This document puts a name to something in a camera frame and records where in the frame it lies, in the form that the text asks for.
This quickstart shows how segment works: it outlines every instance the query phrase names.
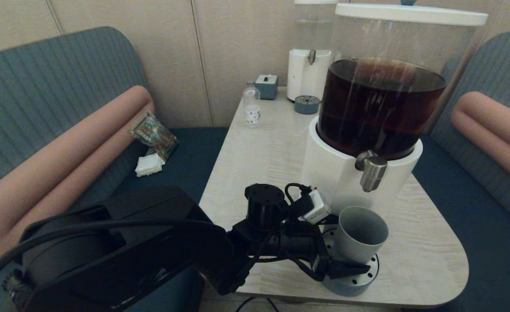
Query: beverage dispenser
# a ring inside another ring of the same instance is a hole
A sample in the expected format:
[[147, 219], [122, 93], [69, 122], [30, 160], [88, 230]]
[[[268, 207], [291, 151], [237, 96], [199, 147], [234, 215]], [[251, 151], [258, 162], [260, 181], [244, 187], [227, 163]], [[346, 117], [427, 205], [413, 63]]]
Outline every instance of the beverage dispenser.
[[309, 126], [302, 182], [338, 215], [385, 215], [423, 153], [419, 136], [487, 14], [422, 6], [336, 6], [332, 59]]
[[338, 0], [295, 0], [295, 37], [289, 52], [287, 97], [322, 99], [332, 54], [332, 22]]

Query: wooden table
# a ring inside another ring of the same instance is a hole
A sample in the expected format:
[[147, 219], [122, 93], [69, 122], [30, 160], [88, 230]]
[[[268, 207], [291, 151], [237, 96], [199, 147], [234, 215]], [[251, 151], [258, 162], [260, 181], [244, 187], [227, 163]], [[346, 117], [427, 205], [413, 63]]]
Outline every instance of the wooden table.
[[[245, 187], [268, 183], [284, 189], [287, 183], [300, 179], [308, 125], [316, 115], [295, 113], [284, 87], [276, 100], [262, 102], [261, 125], [255, 129], [244, 126], [243, 108], [237, 109], [201, 198], [200, 206], [208, 217], [227, 231], [245, 218]], [[467, 256], [413, 175], [391, 209], [385, 218], [390, 236], [378, 252], [380, 272], [361, 295], [336, 295], [287, 260], [256, 264], [238, 293], [414, 308], [439, 306], [454, 299], [467, 283]]]

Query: gray cup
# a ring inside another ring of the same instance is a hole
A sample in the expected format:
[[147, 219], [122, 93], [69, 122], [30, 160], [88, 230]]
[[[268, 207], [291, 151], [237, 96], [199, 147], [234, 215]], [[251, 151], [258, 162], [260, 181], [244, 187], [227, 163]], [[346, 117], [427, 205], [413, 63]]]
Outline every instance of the gray cup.
[[347, 207], [338, 221], [334, 255], [338, 260], [366, 264], [388, 238], [386, 222], [374, 211]]

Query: metal spigot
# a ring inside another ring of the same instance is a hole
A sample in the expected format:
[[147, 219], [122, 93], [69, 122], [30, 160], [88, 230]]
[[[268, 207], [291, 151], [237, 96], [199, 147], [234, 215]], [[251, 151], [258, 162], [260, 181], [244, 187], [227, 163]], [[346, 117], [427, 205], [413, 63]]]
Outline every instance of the metal spigot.
[[387, 166], [388, 162], [386, 162], [384, 158], [379, 157], [372, 150], [359, 154], [355, 161], [355, 168], [362, 171], [362, 190], [367, 193], [376, 190], [380, 181], [382, 181]]
[[309, 55], [307, 55], [307, 59], [309, 59], [309, 65], [313, 65], [316, 58], [316, 50], [309, 51]]

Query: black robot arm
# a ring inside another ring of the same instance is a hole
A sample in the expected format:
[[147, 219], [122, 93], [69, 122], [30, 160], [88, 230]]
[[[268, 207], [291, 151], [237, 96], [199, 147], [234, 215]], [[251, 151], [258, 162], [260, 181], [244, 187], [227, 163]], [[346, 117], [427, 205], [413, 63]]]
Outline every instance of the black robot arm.
[[333, 260], [318, 225], [298, 220], [312, 209], [309, 192], [288, 205], [275, 186], [249, 186], [247, 218], [229, 232], [176, 187], [114, 197], [30, 225], [0, 258], [0, 269], [22, 265], [4, 287], [19, 312], [120, 311], [187, 267], [222, 295], [257, 262], [289, 259], [318, 281], [368, 271]]

